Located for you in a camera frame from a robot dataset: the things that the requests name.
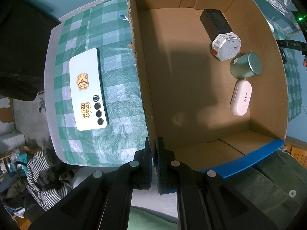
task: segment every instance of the gold sticker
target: gold sticker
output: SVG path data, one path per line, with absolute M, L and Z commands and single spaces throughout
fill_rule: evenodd
M 89 118 L 91 115 L 91 105 L 89 102 L 81 104 L 81 113 L 83 118 Z
M 88 75 L 86 73 L 81 73 L 77 77 L 77 85 L 79 87 L 79 91 L 82 89 L 86 89 L 88 87 Z

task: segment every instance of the green cylindrical container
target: green cylindrical container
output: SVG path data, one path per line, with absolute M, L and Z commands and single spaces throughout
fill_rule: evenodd
M 230 63 L 231 74 L 237 79 L 245 79 L 262 73 L 262 63 L 254 52 L 242 55 Z

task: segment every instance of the small black rectangular box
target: small black rectangular box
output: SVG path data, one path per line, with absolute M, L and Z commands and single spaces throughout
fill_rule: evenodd
M 218 9 L 204 9 L 200 20 L 205 27 L 211 41 L 217 37 L 218 34 L 226 34 L 232 32 L 226 18 Z

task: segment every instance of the green and white tablecloth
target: green and white tablecloth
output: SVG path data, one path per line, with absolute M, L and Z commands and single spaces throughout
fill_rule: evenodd
M 290 39 L 289 35 L 278 24 L 274 22 L 272 24 L 275 29 L 274 36 L 277 40 Z M 287 63 L 284 67 L 288 84 L 288 122 L 290 122 L 301 112 L 302 87 L 300 85 L 300 72 L 298 71 L 298 63 L 295 59 L 294 50 L 288 48 L 283 48 L 283 50 L 287 57 Z
M 132 49 L 126 0 L 110 0 L 64 22 L 56 56 L 54 98 L 57 124 L 67 163 L 120 166 L 144 148 L 147 128 Z M 99 49 L 109 125 L 78 131 L 69 84 L 69 60 Z

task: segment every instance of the gray floor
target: gray floor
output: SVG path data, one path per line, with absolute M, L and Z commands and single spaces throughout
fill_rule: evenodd
M 38 95 L 34 101 L 13 99 L 16 130 L 25 135 L 27 146 L 52 148 L 47 120 L 42 117 L 37 108 L 40 97 L 45 98 L 45 95 Z

